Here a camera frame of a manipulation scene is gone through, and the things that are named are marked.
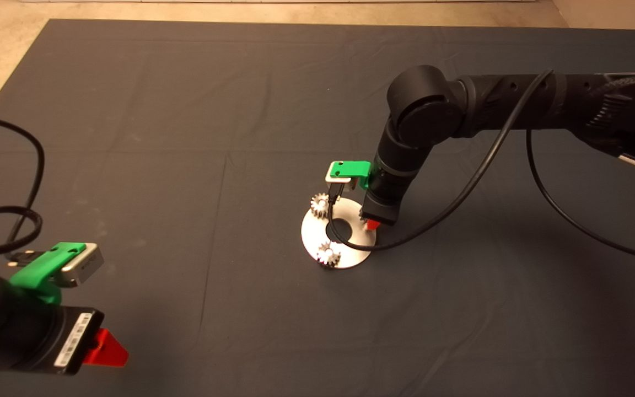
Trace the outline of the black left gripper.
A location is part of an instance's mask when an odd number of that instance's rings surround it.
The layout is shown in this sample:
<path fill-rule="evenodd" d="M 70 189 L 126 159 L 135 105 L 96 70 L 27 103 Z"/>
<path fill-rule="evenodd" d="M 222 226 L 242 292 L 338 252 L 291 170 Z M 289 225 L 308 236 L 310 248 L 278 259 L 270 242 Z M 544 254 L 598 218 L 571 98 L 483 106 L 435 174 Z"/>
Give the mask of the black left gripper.
<path fill-rule="evenodd" d="M 0 371 L 73 376 L 84 365 L 125 367 L 129 353 L 91 307 L 40 307 L 0 326 Z"/>

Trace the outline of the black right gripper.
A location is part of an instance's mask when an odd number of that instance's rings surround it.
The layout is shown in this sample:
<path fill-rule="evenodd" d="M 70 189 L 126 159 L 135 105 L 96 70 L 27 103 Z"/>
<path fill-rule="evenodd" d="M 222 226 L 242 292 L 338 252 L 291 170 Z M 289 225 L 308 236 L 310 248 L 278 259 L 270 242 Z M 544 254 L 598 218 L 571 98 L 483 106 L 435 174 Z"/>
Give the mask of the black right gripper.
<path fill-rule="evenodd" d="M 403 173 L 383 165 L 372 166 L 360 211 L 361 217 L 367 219 L 367 230 L 376 230 L 380 224 L 396 224 L 403 197 L 412 181 L 413 173 Z"/>

